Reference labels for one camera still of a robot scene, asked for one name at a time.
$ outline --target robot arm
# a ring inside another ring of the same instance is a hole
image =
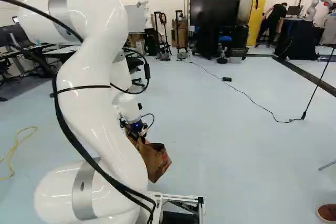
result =
[[[57,90],[109,86],[110,82],[123,90],[130,87],[127,62],[120,52],[128,34],[127,13],[118,0],[26,0],[25,3],[58,18],[85,39],[59,70]],[[29,10],[21,8],[18,17],[29,38],[51,44],[78,43],[62,27]],[[77,139],[99,154],[100,167],[124,185],[146,192],[146,166],[118,121],[121,114],[135,131],[142,130],[134,96],[115,88],[95,88],[63,92],[58,100]],[[109,223],[135,222],[139,206],[122,196],[100,174],[88,173],[86,164],[69,164],[43,178],[34,198],[40,217],[47,223],[95,218],[109,218],[112,220]]]
[[[324,2],[324,6],[331,7],[333,2],[331,0],[313,0],[309,8],[307,9],[307,17],[305,18],[306,21],[313,21],[315,14],[316,14],[316,6],[319,4],[319,2]]]

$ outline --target black shirt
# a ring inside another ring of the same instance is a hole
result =
[[[280,18],[285,18],[287,10],[283,5],[276,4],[273,6],[271,14],[268,16],[267,20],[272,23],[278,23]]]

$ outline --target table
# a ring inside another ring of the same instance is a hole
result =
[[[51,47],[51,46],[54,46],[54,45],[52,45],[52,44],[43,44],[43,45],[26,47],[24,49],[27,50],[27,51],[35,52],[38,55],[41,55],[41,52],[42,52],[42,50],[44,48]],[[14,64],[16,65],[16,67],[18,68],[18,70],[20,71],[20,73],[22,75],[24,75],[26,73],[26,71],[25,71],[24,67],[21,65],[21,63],[19,62],[19,60],[16,58],[18,55],[21,55],[21,54],[22,53],[20,51],[18,51],[18,50],[14,50],[14,51],[11,51],[11,52],[6,52],[6,53],[3,53],[3,54],[0,54],[0,60],[12,58]]]
[[[275,55],[317,60],[315,46],[319,45],[324,28],[299,18],[285,18],[283,24]]]
[[[50,52],[45,52],[43,56],[45,58],[57,58],[62,63],[66,62],[77,50],[80,48],[80,45],[63,47],[57,50],[53,50]]]

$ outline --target person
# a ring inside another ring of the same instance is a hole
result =
[[[208,60],[217,57],[220,31],[215,13],[210,11],[206,16],[204,12],[200,12],[197,16],[196,26],[199,27],[195,45],[196,51]]]
[[[266,46],[269,47],[269,45],[273,42],[276,33],[281,32],[282,25],[284,23],[283,19],[286,17],[287,10],[286,10],[287,3],[282,4],[276,4],[272,6],[270,9],[267,10],[267,12],[263,16],[263,21],[261,23],[259,35],[257,37],[256,45],[255,47],[258,47],[260,45],[260,38],[262,37],[263,33],[269,29],[269,37]]]

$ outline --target yellow cable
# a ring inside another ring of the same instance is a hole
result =
[[[23,131],[26,131],[26,130],[29,130],[29,129],[35,129],[33,132],[31,132],[30,134],[26,135],[22,140],[19,140],[18,139],[18,136],[20,135],[21,132]],[[14,169],[12,168],[12,165],[11,165],[11,162],[12,162],[12,158],[14,156],[14,153],[16,151],[16,149],[21,145],[21,143],[23,143],[25,140],[27,140],[29,137],[31,137],[32,135],[34,135],[36,132],[37,132],[37,127],[36,126],[32,126],[32,127],[27,127],[27,128],[24,128],[20,131],[18,131],[16,134],[15,134],[15,144],[13,146],[13,148],[11,148],[6,154],[5,156],[3,156],[1,159],[0,159],[0,163],[6,158],[7,155],[9,155],[9,159],[8,159],[8,168],[9,170],[11,171],[11,174],[8,175],[7,177],[3,177],[3,178],[0,178],[0,181],[1,180],[6,180],[6,179],[9,179],[10,177],[12,177],[14,175]]]

